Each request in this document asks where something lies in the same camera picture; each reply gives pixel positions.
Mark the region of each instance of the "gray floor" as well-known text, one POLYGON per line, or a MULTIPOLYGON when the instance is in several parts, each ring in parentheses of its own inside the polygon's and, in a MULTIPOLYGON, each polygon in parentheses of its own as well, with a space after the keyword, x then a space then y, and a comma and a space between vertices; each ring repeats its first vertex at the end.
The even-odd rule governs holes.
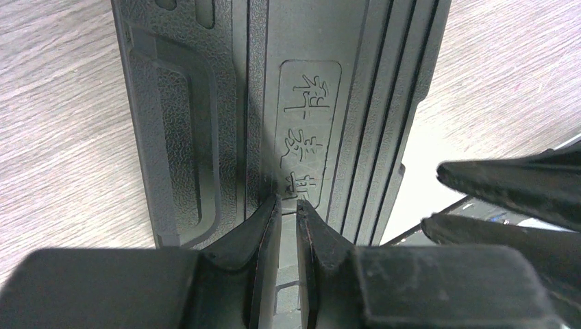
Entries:
MULTIPOLYGON (((0 282, 39 247, 152 247, 109 2, 0 8, 0 282)), ((453 2, 384 240, 459 198, 438 162, 557 145, 580 95, 581 3, 453 2)))

